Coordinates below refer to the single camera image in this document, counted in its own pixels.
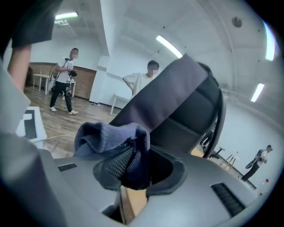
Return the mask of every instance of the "sneaker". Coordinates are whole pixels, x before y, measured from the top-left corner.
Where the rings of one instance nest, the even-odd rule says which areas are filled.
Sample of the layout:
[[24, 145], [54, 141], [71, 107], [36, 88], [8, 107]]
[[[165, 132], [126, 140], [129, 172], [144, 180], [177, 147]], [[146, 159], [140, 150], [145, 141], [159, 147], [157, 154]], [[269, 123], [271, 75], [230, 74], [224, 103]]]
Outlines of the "sneaker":
[[78, 111], [75, 111], [75, 110], [72, 110], [71, 112], [69, 112], [70, 115], [75, 115], [77, 113], [78, 113]]
[[54, 106], [53, 106], [53, 107], [50, 107], [50, 110], [51, 110], [52, 112], [56, 112], [56, 109], [54, 108]]

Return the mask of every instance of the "ceiling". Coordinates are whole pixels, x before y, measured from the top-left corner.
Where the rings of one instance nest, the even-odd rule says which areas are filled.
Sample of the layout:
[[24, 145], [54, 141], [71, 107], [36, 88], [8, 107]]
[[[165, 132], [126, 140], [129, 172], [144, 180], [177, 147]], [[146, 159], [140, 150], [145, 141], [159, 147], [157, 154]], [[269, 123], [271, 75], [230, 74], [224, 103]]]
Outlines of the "ceiling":
[[[224, 93], [230, 99], [265, 114], [284, 127], [284, 74], [280, 58], [265, 59], [266, 33], [261, 18], [241, 0], [65, 0], [60, 12], [78, 11], [79, 17], [68, 20], [69, 28], [79, 37], [82, 31], [99, 35], [107, 46], [110, 31], [113, 40], [125, 39], [137, 44], [165, 65], [176, 59], [156, 41], [158, 35], [181, 53], [209, 65]], [[125, 4], [121, 19], [117, 9]], [[242, 26], [232, 24], [233, 17]], [[257, 102], [250, 99], [258, 84], [265, 84]]]

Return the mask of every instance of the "cable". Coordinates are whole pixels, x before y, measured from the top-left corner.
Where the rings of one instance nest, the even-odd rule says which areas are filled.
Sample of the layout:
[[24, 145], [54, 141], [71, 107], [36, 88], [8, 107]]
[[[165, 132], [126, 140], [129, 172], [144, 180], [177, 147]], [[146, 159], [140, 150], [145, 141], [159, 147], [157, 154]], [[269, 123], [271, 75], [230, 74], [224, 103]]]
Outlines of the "cable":
[[45, 140], [50, 140], [50, 139], [55, 138], [55, 137], [75, 137], [75, 136], [71, 136], [71, 135], [61, 135], [61, 136], [50, 137], [50, 138], [47, 138], [47, 139], [45, 139]]

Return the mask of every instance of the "dark blue cloth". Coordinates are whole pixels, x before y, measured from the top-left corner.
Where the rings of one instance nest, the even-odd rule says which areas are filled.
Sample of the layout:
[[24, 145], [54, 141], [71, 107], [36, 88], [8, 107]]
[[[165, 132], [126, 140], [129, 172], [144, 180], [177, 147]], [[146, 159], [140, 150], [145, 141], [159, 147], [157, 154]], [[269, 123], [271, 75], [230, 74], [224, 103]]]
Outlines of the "dark blue cloth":
[[133, 146], [131, 159], [125, 173], [127, 186], [132, 189], [144, 189], [150, 184], [150, 135], [137, 123], [120, 127], [105, 123], [84, 123], [75, 138], [76, 157], [88, 156], [93, 153], [109, 153], [125, 142]]

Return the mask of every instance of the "white shirt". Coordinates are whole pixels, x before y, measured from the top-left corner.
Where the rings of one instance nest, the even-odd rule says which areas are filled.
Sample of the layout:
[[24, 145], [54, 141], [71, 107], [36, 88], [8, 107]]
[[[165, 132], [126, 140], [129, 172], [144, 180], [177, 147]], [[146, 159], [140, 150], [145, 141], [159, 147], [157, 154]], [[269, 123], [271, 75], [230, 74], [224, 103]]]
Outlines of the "white shirt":
[[[62, 68], [68, 68], [68, 69], [73, 69], [74, 67], [74, 61], [70, 60], [70, 61], [65, 61], [65, 59], [62, 59], [60, 62], [57, 63], [57, 65], [59, 65]], [[59, 72], [58, 73], [58, 78], [57, 78], [57, 82], [61, 82], [61, 83], [68, 83], [69, 81], [71, 81], [70, 76], [68, 75], [68, 72]]]
[[262, 159], [262, 161], [258, 161], [258, 162], [257, 162], [257, 165], [258, 165], [259, 167], [264, 163], [264, 160], [266, 160], [266, 156], [267, 156], [267, 151], [265, 150], [265, 151], [263, 151], [263, 152], [261, 153], [261, 159]]
[[133, 73], [131, 75], [123, 77], [123, 79], [130, 83], [133, 87], [134, 94], [132, 98], [139, 93], [144, 87], [146, 87], [155, 77], [147, 77], [145, 73]]

